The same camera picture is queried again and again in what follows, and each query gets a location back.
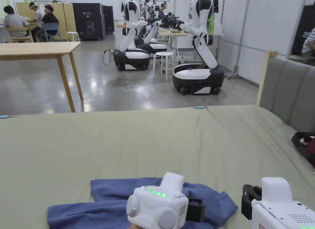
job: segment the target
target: green led light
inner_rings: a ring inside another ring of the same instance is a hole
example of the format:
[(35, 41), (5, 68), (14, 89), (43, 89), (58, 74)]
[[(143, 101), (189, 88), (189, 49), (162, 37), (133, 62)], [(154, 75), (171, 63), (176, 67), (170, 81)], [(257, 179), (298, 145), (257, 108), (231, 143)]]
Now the green led light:
[(167, 197), (166, 194), (162, 194), (162, 193), (159, 193), (159, 192), (156, 192), (156, 191), (152, 191), (152, 190), (149, 190), (149, 189), (147, 189), (147, 188), (146, 188), (146, 191), (151, 192), (151, 193), (154, 193), (154, 194), (156, 194), (156, 195), (160, 195), (160, 196), (163, 196), (163, 197)]

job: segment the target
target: black cabinet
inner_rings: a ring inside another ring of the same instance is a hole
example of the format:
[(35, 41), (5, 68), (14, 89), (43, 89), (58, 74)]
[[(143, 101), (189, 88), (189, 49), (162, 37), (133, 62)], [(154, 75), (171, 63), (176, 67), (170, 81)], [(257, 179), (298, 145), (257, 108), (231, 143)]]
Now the black cabinet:
[(114, 11), (112, 6), (104, 6), (104, 18), (106, 33), (113, 34), (115, 32)]
[(106, 32), (104, 6), (100, 3), (73, 3), (77, 32), (82, 40), (103, 40)]

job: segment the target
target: blue towel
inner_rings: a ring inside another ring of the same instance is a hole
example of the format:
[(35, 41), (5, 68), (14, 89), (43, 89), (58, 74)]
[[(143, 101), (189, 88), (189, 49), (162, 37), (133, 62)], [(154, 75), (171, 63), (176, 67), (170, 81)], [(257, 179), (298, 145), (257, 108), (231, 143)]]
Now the blue towel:
[[(128, 229), (126, 205), (129, 196), (135, 188), (159, 186), (161, 181), (162, 178), (92, 180), (91, 193), (95, 202), (50, 206), (50, 229)], [(186, 221), (184, 229), (218, 229), (238, 208), (226, 192), (218, 193), (205, 185), (185, 182), (183, 193), (201, 198), (206, 206), (204, 222)]]

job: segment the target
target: white stool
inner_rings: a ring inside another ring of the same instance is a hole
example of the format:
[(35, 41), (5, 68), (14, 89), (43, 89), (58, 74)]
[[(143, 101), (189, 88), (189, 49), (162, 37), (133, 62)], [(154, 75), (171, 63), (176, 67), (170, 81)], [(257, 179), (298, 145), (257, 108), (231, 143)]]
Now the white stool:
[(79, 38), (79, 34), (77, 32), (68, 32), (68, 42), (69, 42), (69, 35), (72, 34), (72, 42), (74, 42), (74, 35), (76, 34), (77, 37), (78, 37), (78, 41), (80, 41), (80, 38)]
[(171, 52), (159, 52), (159, 53), (156, 53), (154, 55), (154, 60), (153, 60), (153, 77), (155, 76), (155, 61), (156, 61), (156, 57), (157, 56), (161, 56), (161, 74), (163, 74), (163, 57), (165, 56), (166, 57), (166, 69), (165, 69), (165, 72), (166, 72), (166, 81), (167, 81), (167, 71), (169, 70), (169, 57), (168, 56), (172, 56), (173, 53)]

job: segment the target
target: white controller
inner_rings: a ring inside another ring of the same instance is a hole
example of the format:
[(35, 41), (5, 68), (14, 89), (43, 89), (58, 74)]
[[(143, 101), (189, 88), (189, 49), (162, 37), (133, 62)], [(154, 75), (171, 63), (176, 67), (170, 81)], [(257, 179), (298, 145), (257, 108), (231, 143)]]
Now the white controller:
[(183, 176), (166, 173), (159, 187), (136, 188), (127, 202), (128, 220), (144, 229), (182, 228), (188, 208), (183, 184)]

